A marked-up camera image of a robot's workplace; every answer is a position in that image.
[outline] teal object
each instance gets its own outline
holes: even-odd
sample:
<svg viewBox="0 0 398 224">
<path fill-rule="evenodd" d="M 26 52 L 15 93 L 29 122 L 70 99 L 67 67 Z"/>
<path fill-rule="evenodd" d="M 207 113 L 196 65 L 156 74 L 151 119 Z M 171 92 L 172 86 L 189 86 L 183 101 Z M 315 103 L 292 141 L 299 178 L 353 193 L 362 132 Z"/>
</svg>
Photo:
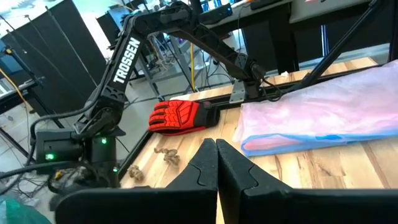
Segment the teal object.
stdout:
<svg viewBox="0 0 398 224">
<path fill-rule="evenodd" d="M 34 208 L 20 204 L 17 200 L 0 196 L 0 224 L 51 224 Z"/>
</svg>

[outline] black partition panel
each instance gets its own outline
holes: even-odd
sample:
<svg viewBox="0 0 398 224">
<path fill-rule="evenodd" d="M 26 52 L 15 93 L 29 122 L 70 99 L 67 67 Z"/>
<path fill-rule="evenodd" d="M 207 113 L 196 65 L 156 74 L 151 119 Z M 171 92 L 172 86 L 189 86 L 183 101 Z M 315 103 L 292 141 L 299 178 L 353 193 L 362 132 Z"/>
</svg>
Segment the black partition panel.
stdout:
<svg viewBox="0 0 398 224">
<path fill-rule="evenodd" d="M 261 66 L 277 69 L 275 50 L 269 33 L 268 22 L 242 28 L 247 53 Z M 322 36 L 320 27 L 294 31 L 298 62 L 322 57 Z"/>
<path fill-rule="evenodd" d="M 268 22 L 245 27 L 241 31 L 248 55 L 268 71 L 277 69 Z"/>
<path fill-rule="evenodd" d="M 359 16 L 354 16 L 327 24 L 329 47 L 332 48 L 358 19 Z M 389 43 L 391 35 L 392 4 L 381 10 L 372 22 L 364 26 L 346 45 L 344 52 Z"/>
<path fill-rule="evenodd" d="M 119 30 L 119 28 L 114 23 L 112 16 L 107 12 L 105 13 L 105 15 L 97 18 L 97 22 L 101 29 L 104 31 L 109 43 L 111 45 L 114 44 L 116 32 Z"/>
<path fill-rule="evenodd" d="M 49 108 L 62 113 L 77 110 L 85 104 L 95 89 L 88 73 L 99 83 L 105 59 L 72 0 L 62 1 L 50 11 L 88 72 L 47 12 L 2 40 L 16 50 L 37 76 L 45 77 L 44 87 L 35 91 Z M 21 84 L 28 76 L 18 73 L 11 74 L 11 78 Z"/>
</svg>

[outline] lab floor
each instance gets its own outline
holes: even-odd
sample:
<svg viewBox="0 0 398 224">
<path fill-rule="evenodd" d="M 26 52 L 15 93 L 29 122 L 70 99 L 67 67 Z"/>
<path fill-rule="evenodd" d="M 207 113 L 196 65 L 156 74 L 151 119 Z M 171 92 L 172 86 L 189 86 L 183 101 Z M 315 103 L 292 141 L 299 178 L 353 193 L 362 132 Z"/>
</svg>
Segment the lab floor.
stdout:
<svg viewBox="0 0 398 224">
<path fill-rule="evenodd" d="M 241 46 L 244 46 L 243 38 L 240 38 Z M 225 40 L 225 42 L 234 47 L 239 48 L 238 44 L 238 32 L 234 31 L 233 35 Z M 386 53 L 373 55 L 372 58 L 377 63 L 384 63 L 387 58 Z M 198 65 L 203 65 L 203 60 L 201 54 L 198 54 L 195 58 L 195 63 Z M 210 63 L 210 73 L 213 73 L 217 66 Z M 215 74 L 225 74 L 226 72 L 220 67 L 218 67 Z M 199 88 L 206 85 L 205 82 L 206 73 L 203 72 L 201 77 L 196 79 L 196 86 Z M 219 83 L 225 83 L 224 85 L 230 85 L 229 78 L 225 75 L 213 75 L 208 79 L 210 85 L 216 85 Z M 157 83 L 159 92 L 162 95 L 168 95 L 166 100 L 170 99 L 177 92 L 185 91 L 188 88 L 187 80 L 184 76 L 179 76 L 164 80 Z M 119 142 L 117 143 L 117 157 L 118 159 L 124 159 L 128 151 L 130 151 L 140 137 L 144 134 L 147 129 L 147 120 L 150 113 L 153 110 L 154 105 L 158 102 L 154 93 L 150 90 L 149 84 L 144 78 L 140 80 L 134 80 L 131 82 L 131 86 L 128 86 L 126 90 L 126 96 L 129 101 L 141 101 L 139 103 L 133 103 L 125 109 L 122 121 L 120 122 L 120 128 L 125 131 L 126 136 L 120 137 L 120 140 L 127 147 L 125 149 Z M 13 121 L 9 121 L 7 116 L 12 116 Z M 37 115 L 29 114 L 29 123 L 37 119 Z M 63 119 L 61 122 L 65 126 L 70 126 L 76 118 Z M 0 125 L 12 136 L 14 137 L 22 147 L 28 147 L 28 120 L 26 120 L 26 113 L 23 105 L 20 105 L 13 110 L 8 111 L 0 116 Z M 52 122 L 44 123 L 40 125 L 41 128 L 56 128 Z M 15 148 L 11 147 L 6 141 L 0 139 L 0 172 L 7 172 L 9 170 L 17 169 L 22 167 L 21 164 L 25 163 L 26 158 Z M 34 185 L 25 183 L 21 188 L 26 191 L 31 191 L 34 189 Z M 35 198 L 39 199 L 38 202 L 32 202 L 36 209 L 45 215 L 51 222 L 53 220 L 53 213 L 48 209 L 48 201 L 52 197 L 52 193 L 45 187 L 43 188 Z"/>
</svg>

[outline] desk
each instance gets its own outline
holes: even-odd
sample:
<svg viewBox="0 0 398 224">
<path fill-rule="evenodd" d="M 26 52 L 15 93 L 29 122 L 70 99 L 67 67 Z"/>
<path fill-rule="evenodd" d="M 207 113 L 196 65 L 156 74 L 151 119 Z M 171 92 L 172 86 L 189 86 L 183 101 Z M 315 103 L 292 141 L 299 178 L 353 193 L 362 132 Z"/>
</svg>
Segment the desk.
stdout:
<svg viewBox="0 0 398 224">
<path fill-rule="evenodd" d="M 375 65 L 370 58 L 361 58 L 330 66 L 324 75 L 344 72 Z M 287 77 L 274 77 L 269 81 L 275 84 L 300 80 L 306 70 L 291 73 Z M 181 100 L 197 100 L 231 93 L 232 86 L 202 91 L 175 97 Z M 128 175 L 121 179 L 122 188 L 139 185 L 165 187 L 184 170 L 189 160 L 205 138 L 221 138 L 236 149 L 239 142 L 232 137 L 238 124 L 240 108 L 223 110 L 219 124 L 210 129 L 166 137 L 153 134 L 133 164 L 138 165 L 145 178 L 136 183 Z M 179 167 L 169 166 L 163 155 L 155 154 L 155 147 L 177 149 L 181 161 Z M 393 188 L 398 187 L 398 139 L 385 139 L 362 142 L 349 146 L 331 147 L 273 156 L 250 158 L 260 168 L 293 188 L 352 189 L 352 188 Z M 220 203 L 217 210 L 217 223 L 223 223 Z"/>
</svg>

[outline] yellow cable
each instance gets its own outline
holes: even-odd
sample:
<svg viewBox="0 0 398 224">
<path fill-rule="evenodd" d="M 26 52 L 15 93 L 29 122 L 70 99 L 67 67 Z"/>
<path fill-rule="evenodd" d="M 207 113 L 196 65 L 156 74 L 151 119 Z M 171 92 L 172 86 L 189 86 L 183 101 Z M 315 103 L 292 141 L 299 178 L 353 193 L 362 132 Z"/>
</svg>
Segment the yellow cable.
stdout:
<svg viewBox="0 0 398 224">
<path fill-rule="evenodd" d="M 191 43 L 191 81 L 193 91 L 195 91 L 195 62 L 193 62 L 193 43 Z"/>
<path fill-rule="evenodd" d="M 15 90 L 17 91 L 19 97 L 23 100 L 23 102 L 25 103 L 25 107 L 28 110 L 29 109 L 29 104 L 27 103 L 27 101 L 25 100 L 24 96 L 22 95 L 21 91 L 19 91 L 19 88 L 17 85 L 15 85 L 15 83 L 6 75 L 6 73 L 0 68 L 0 73 L 4 76 L 4 78 L 6 78 L 9 83 L 11 83 L 11 85 L 15 88 Z"/>
</svg>

